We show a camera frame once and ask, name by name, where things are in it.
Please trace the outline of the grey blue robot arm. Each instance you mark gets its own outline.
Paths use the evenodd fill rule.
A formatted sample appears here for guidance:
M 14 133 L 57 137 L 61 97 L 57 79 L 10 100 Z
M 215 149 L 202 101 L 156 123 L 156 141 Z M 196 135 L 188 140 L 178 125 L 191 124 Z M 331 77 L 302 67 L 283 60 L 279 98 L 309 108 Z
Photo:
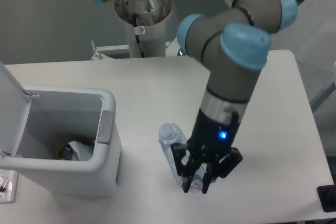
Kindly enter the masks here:
M 109 0 L 94 0 L 104 3 Z M 185 17 L 177 29 L 181 50 L 210 71 L 206 90 L 188 140 L 173 127 L 162 127 L 162 149 L 184 192 L 206 193 L 241 161 L 232 146 L 262 68 L 271 35 L 296 19 L 296 0 L 224 0 L 230 9 L 214 17 Z M 114 0 L 127 24 L 132 58 L 165 55 L 164 33 L 158 29 L 170 14 L 171 0 Z

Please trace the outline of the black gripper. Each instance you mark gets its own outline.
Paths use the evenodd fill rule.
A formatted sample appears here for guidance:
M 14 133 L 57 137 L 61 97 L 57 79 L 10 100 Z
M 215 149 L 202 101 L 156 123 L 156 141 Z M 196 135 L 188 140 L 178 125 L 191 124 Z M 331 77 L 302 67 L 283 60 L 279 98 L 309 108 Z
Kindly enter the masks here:
M 240 126 L 238 112 L 230 113 L 229 119 L 228 124 L 217 122 L 199 110 L 188 145 L 171 145 L 176 171 L 182 178 L 185 193 L 189 192 L 194 180 L 199 180 L 196 165 L 206 164 L 202 178 L 202 193 L 206 194 L 211 183 L 218 177 L 227 177 L 243 160 L 240 151 L 232 147 Z

